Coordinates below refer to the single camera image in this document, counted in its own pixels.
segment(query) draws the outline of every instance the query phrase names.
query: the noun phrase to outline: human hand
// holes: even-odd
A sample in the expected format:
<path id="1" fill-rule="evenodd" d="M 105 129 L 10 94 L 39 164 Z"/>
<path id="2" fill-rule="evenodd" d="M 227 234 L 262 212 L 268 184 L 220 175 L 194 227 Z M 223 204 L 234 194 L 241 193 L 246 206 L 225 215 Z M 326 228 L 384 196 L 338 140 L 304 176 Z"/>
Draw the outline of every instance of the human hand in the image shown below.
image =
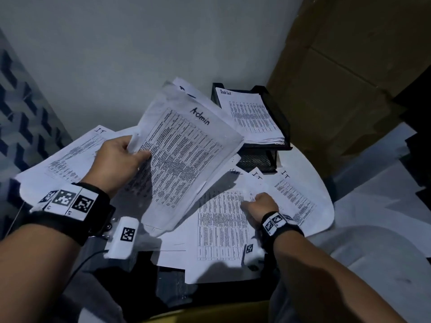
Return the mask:
<path id="1" fill-rule="evenodd" d="M 90 171 L 81 180 L 94 185 L 110 198 L 124 186 L 137 172 L 140 165 L 151 156 L 150 151 L 130 154 L 127 151 L 132 136 L 122 136 L 107 140 L 96 154 Z"/>
<path id="2" fill-rule="evenodd" d="M 258 224 L 262 223 L 265 214 L 279 211 L 277 203 L 266 192 L 257 194 L 255 200 L 256 201 L 243 201 L 241 203 L 241 208 L 248 211 Z"/>

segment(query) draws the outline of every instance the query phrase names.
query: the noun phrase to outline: wrist-mounted device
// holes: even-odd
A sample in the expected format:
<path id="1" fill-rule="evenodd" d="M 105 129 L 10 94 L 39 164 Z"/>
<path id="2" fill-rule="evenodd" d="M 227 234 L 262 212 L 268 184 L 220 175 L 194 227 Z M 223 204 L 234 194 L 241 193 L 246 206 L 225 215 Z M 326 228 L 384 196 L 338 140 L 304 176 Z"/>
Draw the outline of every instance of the wrist-mounted device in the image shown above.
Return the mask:
<path id="1" fill-rule="evenodd" d="M 101 236 L 111 228 L 115 207 L 101 189 L 88 183 L 63 185 L 49 192 L 31 210 L 26 223 L 58 230 L 81 246 L 90 236 Z"/>
<path id="2" fill-rule="evenodd" d="M 288 215 L 275 211 L 265 214 L 260 226 L 262 248 L 267 252 L 267 254 L 273 254 L 274 251 L 272 248 L 274 240 L 283 232 L 291 230 L 304 235 L 302 230 L 299 228 L 298 223 Z"/>

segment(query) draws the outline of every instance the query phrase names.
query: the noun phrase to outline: patterned wall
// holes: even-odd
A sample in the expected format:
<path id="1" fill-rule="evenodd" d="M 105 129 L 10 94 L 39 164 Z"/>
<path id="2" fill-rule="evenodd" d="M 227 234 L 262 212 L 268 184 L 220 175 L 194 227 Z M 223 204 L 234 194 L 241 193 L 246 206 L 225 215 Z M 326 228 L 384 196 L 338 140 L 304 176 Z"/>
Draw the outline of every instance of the patterned wall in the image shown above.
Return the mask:
<path id="1" fill-rule="evenodd" d="M 12 178 L 71 141 L 0 31 L 0 239 L 22 205 Z"/>

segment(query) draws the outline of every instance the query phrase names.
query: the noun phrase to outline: cardboard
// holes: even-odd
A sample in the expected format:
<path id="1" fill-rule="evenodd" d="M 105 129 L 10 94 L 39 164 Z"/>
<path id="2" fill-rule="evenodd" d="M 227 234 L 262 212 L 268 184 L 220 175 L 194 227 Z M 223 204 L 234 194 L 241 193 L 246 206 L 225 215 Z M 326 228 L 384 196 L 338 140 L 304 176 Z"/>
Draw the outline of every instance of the cardboard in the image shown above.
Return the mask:
<path id="1" fill-rule="evenodd" d="M 391 99 L 431 63 L 430 10 L 431 0 L 304 0 L 267 89 L 322 177 L 400 123 Z"/>

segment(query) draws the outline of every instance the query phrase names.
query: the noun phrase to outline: black cable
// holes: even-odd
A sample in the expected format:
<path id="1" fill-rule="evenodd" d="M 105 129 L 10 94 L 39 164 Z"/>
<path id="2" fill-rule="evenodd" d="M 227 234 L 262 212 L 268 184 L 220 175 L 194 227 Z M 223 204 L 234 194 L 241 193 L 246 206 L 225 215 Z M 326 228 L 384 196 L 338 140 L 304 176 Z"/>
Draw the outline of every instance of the black cable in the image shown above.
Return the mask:
<path id="1" fill-rule="evenodd" d="M 67 280 L 63 291 L 66 290 L 67 286 L 69 285 L 69 283 L 72 281 L 73 277 L 78 273 L 78 271 L 81 269 L 81 267 L 84 266 L 85 263 L 87 263 L 93 256 L 97 255 L 97 254 L 103 254 L 103 253 L 107 253 L 108 249 L 102 250 L 102 251 L 96 251 L 94 254 L 90 255 L 89 257 L 87 257 L 81 264 L 79 264 L 79 266 L 76 268 L 75 271 L 73 271 L 72 275 L 70 276 L 69 280 Z"/>

